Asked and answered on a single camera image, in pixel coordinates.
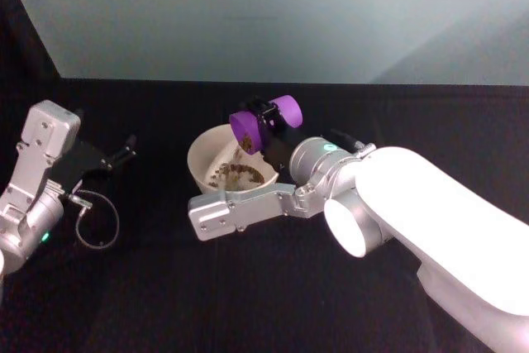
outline white bowl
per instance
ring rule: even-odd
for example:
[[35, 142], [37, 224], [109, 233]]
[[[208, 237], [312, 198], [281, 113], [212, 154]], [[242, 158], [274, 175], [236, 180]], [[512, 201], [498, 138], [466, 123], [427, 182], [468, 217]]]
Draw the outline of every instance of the white bowl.
[[[236, 146], [236, 138], [229, 124], [205, 131], [191, 144], [188, 151], [188, 168], [202, 193], [215, 193], [218, 190], [209, 185], [211, 170], [218, 168], [221, 162], [226, 162], [224, 154]], [[278, 173], [263, 160], [261, 153], [257, 152], [254, 155], [244, 153], [244, 157], [245, 160], [242, 160], [241, 163], [257, 169], [263, 175], [264, 183], [257, 188], [241, 192], [263, 188], [277, 181]]]

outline purple cylinder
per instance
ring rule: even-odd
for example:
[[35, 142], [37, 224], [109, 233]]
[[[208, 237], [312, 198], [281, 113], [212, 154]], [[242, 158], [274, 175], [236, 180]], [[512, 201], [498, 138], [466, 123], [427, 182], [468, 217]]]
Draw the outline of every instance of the purple cylinder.
[[[290, 95], [270, 101], [278, 106], [281, 116], [292, 128], [297, 128], [303, 124], [303, 114], [294, 98]], [[251, 148], [247, 151], [250, 155], [263, 149], [263, 142], [259, 134], [257, 118], [248, 111], [241, 111], [230, 115], [231, 130], [238, 142], [242, 142], [245, 136], [251, 139]]]

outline gray wall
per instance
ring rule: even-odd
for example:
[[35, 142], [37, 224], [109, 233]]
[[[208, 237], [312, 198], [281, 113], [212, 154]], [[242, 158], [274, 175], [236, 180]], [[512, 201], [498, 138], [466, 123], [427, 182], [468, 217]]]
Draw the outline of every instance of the gray wall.
[[64, 77], [529, 84], [529, 0], [22, 0]]

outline black fabric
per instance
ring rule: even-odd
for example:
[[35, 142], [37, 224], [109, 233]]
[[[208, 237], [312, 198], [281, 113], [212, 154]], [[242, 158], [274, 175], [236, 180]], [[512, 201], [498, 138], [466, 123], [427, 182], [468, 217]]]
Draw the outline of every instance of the black fabric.
[[21, 0], [0, 0], [0, 79], [58, 77]]
[[401, 145], [515, 217], [529, 219], [524, 88], [65, 80], [0, 86], [0, 184], [28, 108], [83, 108], [79, 137], [106, 152], [130, 133], [138, 157], [104, 190], [119, 244], [94, 253], [67, 211], [5, 280], [0, 349], [32, 351], [488, 351], [423, 292], [418, 262], [391, 241], [347, 255], [322, 217], [281, 219], [209, 242], [195, 237], [186, 168], [195, 137], [250, 95], [290, 93], [304, 129]]

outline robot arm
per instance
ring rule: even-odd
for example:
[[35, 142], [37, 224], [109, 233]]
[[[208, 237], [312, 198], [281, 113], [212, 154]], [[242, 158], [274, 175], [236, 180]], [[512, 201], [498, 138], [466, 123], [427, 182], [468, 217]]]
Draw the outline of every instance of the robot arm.
[[232, 130], [239, 142], [250, 138], [249, 153], [261, 150], [276, 170], [287, 169], [295, 185], [191, 199], [199, 239], [281, 214], [324, 212], [351, 255], [361, 258], [396, 238], [421, 260], [423, 288], [453, 318], [495, 351], [529, 351], [528, 225], [410, 150], [356, 141], [347, 151], [301, 137], [292, 107], [258, 103], [231, 115]]
[[92, 207], [75, 195], [82, 178], [108, 174], [136, 154], [126, 145], [112, 158], [105, 156], [77, 139], [80, 125], [77, 114], [51, 101], [38, 103], [28, 112], [17, 144], [18, 160], [0, 196], [0, 274], [24, 265], [62, 218], [66, 201], [82, 206], [84, 212]]

